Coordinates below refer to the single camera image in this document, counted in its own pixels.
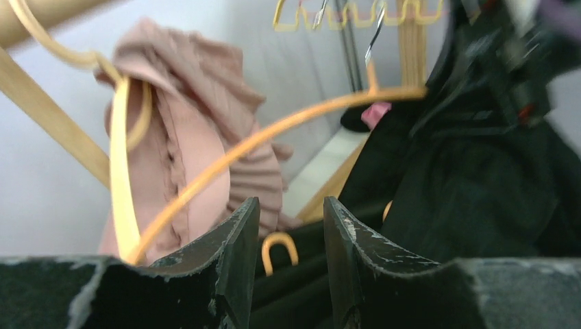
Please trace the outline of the wooden hanger of black skirt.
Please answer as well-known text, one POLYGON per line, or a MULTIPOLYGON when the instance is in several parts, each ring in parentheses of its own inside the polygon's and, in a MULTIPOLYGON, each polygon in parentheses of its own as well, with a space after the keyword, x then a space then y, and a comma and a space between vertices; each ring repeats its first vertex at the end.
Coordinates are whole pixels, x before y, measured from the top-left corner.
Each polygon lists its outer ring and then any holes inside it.
POLYGON ((395 18, 386 19, 384 17, 386 11, 387 4, 383 2, 380 15, 377 17, 375 35, 369 43, 365 54, 365 66, 369 85, 368 89, 350 95, 329 99, 322 103, 310 106, 309 108, 300 110, 242 140, 224 156, 205 168, 192 182, 190 182, 182 192, 156 216, 153 223, 143 234, 140 234, 137 228, 134 209, 132 202, 129 200, 131 193, 127 191, 117 195, 116 187, 112 186, 112 203, 115 217, 114 229, 121 260, 131 265, 138 264, 162 229, 171 222, 172 218, 183 207, 185 207, 194 196, 204 190, 216 176, 228 169, 232 163, 279 134, 301 125, 306 121, 318 118, 335 110, 340 110, 341 108, 359 106, 376 101, 409 100, 424 97, 427 93, 427 89, 424 86, 400 86, 383 89, 379 87, 377 74, 375 72, 375 64, 371 59, 372 47, 383 25, 396 26, 408 20, 408 2, 403 2, 399 15, 395 18))

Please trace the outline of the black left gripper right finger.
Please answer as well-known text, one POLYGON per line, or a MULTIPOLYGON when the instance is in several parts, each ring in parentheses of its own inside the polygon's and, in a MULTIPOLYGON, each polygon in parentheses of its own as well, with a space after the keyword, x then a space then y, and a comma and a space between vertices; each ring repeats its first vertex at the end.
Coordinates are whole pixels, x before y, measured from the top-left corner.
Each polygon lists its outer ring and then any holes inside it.
POLYGON ((579 328, 577 258, 460 258, 439 264, 324 201, 336 328, 579 328))

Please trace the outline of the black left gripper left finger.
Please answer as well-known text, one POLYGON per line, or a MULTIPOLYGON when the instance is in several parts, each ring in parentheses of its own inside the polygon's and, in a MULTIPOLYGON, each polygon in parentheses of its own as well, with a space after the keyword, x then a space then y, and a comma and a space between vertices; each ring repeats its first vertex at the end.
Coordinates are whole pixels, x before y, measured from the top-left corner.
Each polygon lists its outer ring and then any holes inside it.
POLYGON ((148 267, 110 256, 1 259, 2 328, 247 328, 260 204, 148 267))

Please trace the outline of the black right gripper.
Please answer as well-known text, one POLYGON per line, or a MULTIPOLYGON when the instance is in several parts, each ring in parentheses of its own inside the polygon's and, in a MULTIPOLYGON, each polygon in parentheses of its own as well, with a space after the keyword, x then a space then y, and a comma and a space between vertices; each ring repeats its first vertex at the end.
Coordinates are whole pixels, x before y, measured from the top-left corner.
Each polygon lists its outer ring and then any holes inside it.
POLYGON ((579 1, 452 1, 454 127, 533 127, 549 83, 580 68, 579 1))

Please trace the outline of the black skirt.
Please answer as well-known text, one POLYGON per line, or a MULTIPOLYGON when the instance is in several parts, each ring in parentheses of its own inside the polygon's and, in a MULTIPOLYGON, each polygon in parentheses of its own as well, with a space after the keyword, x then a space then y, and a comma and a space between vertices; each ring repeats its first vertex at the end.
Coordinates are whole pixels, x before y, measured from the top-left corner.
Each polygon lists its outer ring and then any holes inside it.
MULTIPOLYGON (((533 127, 454 127, 448 74, 422 101, 398 101, 372 131, 337 199, 363 224, 439 264, 460 258, 580 260, 580 158, 544 119, 533 127)), ((275 273, 257 273, 252 328, 336 328, 323 221, 291 232, 275 273)))

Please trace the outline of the cream hanger of yellow skirt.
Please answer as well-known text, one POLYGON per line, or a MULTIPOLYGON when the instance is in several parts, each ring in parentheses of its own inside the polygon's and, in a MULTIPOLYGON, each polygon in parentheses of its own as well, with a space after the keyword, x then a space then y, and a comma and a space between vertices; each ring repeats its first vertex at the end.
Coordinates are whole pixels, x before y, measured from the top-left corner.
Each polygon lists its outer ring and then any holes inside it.
POLYGON ((447 12, 444 1, 429 4, 427 1, 395 1, 393 6, 388 1, 372 1, 367 9, 360 9, 353 1, 348 1, 333 8, 324 1, 317 11, 310 11, 303 1, 292 5, 291 20, 282 18, 285 1, 278 1, 275 7, 272 27, 276 32, 296 32, 300 27, 308 31, 318 30, 324 23, 332 31, 340 31, 348 26, 366 29, 378 25, 394 27, 407 21, 418 25, 432 25, 447 12))

